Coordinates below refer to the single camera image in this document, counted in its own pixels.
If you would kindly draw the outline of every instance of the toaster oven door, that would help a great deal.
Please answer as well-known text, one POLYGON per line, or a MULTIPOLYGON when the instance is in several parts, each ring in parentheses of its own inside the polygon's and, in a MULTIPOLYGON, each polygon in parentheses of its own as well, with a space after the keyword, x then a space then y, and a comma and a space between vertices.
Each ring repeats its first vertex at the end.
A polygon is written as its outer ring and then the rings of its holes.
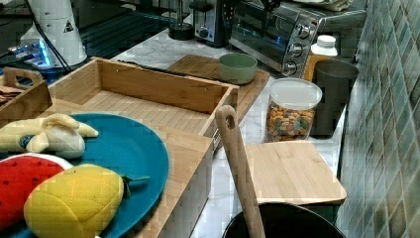
POLYGON ((230 43, 281 71, 295 21, 274 13, 267 18, 264 28, 264 18, 266 12, 262 7, 252 3, 239 4, 233 21, 230 43))

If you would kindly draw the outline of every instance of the cereal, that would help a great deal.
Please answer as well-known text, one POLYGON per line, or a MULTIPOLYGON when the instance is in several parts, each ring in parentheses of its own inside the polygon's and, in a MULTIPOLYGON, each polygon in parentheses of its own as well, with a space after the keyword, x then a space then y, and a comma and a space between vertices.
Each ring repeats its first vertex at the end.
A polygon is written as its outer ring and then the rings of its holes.
POLYGON ((314 109, 287 109, 271 100, 266 113, 264 141, 305 140, 309 135, 314 115, 314 109))

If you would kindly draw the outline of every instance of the black mug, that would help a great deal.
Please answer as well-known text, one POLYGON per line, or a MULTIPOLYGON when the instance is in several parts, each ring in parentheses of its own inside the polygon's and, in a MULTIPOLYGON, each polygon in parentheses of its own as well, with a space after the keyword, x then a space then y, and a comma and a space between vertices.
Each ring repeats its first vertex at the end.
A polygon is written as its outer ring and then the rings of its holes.
POLYGON ((323 59, 315 64, 313 83, 322 90, 322 99, 316 108, 310 136, 329 139, 349 101, 359 70, 351 63, 338 59, 323 59))

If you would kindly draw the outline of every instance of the toy banana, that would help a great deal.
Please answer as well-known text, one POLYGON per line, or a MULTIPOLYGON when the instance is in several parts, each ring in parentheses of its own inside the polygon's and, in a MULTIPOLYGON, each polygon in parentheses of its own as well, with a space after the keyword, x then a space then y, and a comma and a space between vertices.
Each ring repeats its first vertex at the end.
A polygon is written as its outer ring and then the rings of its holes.
POLYGON ((0 129, 0 151, 54 151, 59 157, 73 159, 84 152, 82 137, 97 137, 92 127, 73 118, 56 113, 47 118, 21 120, 0 129))

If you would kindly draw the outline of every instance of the blue plate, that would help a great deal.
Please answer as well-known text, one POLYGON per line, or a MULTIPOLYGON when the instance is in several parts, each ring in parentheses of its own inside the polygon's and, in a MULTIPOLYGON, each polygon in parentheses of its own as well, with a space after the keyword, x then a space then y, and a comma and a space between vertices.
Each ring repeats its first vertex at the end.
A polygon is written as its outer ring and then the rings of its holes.
MULTIPOLYGON (((97 138, 85 140, 86 151, 81 160, 70 161, 73 165, 93 164, 133 179, 151 177, 130 182, 131 198, 123 198, 116 215, 100 235, 102 238, 123 236, 157 203, 169 171, 167 149, 154 131, 130 118, 101 113, 71 117, 99 132, 97 138)), ((34 237, 22 224, 12 229, 8 237, 34 237)))

